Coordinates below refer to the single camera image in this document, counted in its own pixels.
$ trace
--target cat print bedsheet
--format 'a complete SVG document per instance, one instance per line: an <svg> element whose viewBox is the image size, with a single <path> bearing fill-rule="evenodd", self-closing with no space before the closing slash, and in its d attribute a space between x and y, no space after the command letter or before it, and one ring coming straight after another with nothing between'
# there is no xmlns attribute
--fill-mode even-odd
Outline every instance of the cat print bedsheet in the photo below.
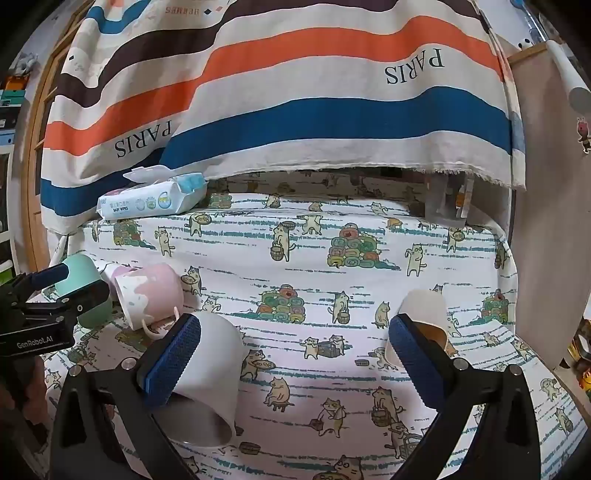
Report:
<svg viewBox="0 0 591 480"><path fill-rule="evenodd" d="M84 252L98 266L170 264L188 310L217 312L242 332L238 435L216 450L177 446L200 478L392 476L435 417L384 357L389 320L415 288L445 298L448 355L477 368L522 367L543 478L560 469L586 426L513 333L517 272L506 239L492 222L449 229L411 216L423 194L420 184L359 172L249 174L211 182L204 203L185 215L95 220L69 238L69 254ZM52 414L69 366L113 368L150 344L118 307L103 328L76 330L74 348L46 356ZM474 408L444 473L461 464L482 412ZM112 416L130 463L143 471Z"/></svg>

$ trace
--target white mug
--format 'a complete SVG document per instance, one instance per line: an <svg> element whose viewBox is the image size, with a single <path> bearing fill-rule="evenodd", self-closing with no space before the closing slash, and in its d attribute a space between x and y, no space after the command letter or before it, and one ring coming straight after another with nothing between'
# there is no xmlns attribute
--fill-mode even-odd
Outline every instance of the white mug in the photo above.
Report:
<svg viewBox="0 0 591 480"><path fill-rule="evenodd" d="M153 415L176 442L199 447L228 445L236 430L234 418L244 358L242 335L221 315L192 312L201 324L201 339L164 407Z"/></svg>

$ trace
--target wooden door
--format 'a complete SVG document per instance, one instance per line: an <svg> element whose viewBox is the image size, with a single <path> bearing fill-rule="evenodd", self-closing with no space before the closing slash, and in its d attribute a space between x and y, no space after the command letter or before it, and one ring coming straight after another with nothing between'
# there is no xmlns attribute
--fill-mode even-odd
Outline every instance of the wooden door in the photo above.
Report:
<svg viewBox="0 0 591 480"><path fill-rule="evenodd" d="M50 54L31 106L21 176L22 219L27 261L31 271L47 268L50 260L47 230L41 223L40 202L41 161L49 111L56 98L57 81L66 62L72 39L92 2L93 0L85 0L72 15L68 26Z"/></svg>

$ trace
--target mint green mug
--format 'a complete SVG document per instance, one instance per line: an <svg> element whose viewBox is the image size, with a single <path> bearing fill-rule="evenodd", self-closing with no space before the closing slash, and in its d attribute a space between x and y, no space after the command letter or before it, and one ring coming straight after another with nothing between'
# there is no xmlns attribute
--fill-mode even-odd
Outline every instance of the mint green mug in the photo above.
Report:
<svg viewBox="0 0 591 480"><path fill-rule="evenodd" d="M60 297L78 290L97 280L102 280L95 263L86 255L74 254L62 262L68 266L68 276L56 283L56 292ZM96 328L111 321L113 301L108 298L88 312L78 317L78 323L84 328Z"/></svg>

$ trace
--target brown stripe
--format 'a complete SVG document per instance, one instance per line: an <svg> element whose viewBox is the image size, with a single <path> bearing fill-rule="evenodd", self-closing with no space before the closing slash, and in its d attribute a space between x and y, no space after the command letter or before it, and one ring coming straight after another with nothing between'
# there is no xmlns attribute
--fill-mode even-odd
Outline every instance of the brown stripe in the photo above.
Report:
<svg viewBox="0 0 591 480"><path fill-rule="evenodd" d="M469 0L437 1L445 3L456 13L465 17L480 18ZM62 73L58 82L57 94L73 100L82 107L95 105L100 100L105 85L121 70L141 61L206 50L213 45L220 28L234 18L317 4L332 4L340 7L363 8L372 12L385 12L392 9L396 3L398 0L238 0L228 7L219 23L209 28L154 30L124 43L103 68L96 87L86 87L77 77Z"/></svg>

